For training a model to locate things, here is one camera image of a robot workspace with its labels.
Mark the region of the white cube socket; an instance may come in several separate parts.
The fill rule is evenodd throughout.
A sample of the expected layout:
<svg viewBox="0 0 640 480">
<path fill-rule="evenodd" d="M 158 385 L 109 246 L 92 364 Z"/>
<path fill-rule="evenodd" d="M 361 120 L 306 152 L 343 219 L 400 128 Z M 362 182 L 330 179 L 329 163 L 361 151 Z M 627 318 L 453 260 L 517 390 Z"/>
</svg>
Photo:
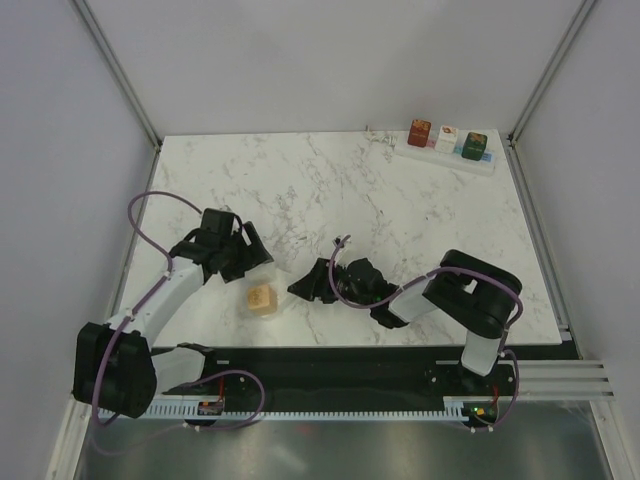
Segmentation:
<svg viewBox="0 0 640 480">
<path fill-rule="evenodd" d="M 250 270 L 241 281 L 238 313 L 243 319 L 271 319 L 281 315 L 293 301 L 288 292 L 292 275 L 275 263 Z"/>
</svg>

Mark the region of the beige cube plug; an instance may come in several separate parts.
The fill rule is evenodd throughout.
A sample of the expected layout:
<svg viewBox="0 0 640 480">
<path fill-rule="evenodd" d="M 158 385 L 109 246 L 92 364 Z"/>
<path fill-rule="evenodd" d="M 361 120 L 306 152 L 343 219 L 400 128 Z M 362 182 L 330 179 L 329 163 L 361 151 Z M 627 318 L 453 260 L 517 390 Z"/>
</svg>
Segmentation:
<svg viewBox="0 0 640 480">
<path fill-rule="evenodd" d="M 255 316 L 266 316 L 278 309 L 276 291 L 269 284 L 253 286 L 247 291 L 247 307 Z"/>
</svg>

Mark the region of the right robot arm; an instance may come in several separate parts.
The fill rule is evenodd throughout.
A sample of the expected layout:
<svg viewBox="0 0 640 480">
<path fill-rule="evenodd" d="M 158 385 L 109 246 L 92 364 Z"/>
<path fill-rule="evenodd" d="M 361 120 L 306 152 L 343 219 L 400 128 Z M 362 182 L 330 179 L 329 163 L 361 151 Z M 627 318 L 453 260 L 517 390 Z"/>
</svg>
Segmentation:
<svg viewBox="0 0 640 480">
<path fill-rule="evenodd" d="M 386 329 L 409 326 L 440 311 L 466 329 L 458 381 L 467 392 L 483 392 L 494 381 L 494 365 L 508 330 L 521 315 L 521 281 L 513 274 L 459 250 L 445 253 L 436 269 L 403 286 L 387 281 L 367 258 L 344 263 L 319 258 L 287 292 L 308 302 L 340 302 Z"/>
</svg>

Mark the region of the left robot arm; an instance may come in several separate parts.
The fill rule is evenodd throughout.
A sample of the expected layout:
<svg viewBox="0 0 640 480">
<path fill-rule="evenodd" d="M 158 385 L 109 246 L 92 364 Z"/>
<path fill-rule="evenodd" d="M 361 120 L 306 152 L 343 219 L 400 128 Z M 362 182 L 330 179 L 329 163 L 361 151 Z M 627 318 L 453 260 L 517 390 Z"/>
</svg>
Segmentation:
<svg viewBox="0 0 640 480">
<path fill-rule="evenodd" d="M 140 417 L 155 396 L 183 384 L 208 393 L 219 382 L 219 369 L 199 347 L 176 346 L 154 354 L 159 334 L 180 307 L 208 280 L 224 282 L 273 258 L 255 226 L 235 223 L 232 212 L 206 209 L 199 227 L 169 252 L 167 271 L 133 306 L 106 322 L 86 323 L 76 339 L 75 400 L 129 418 Z"/>
</svg>

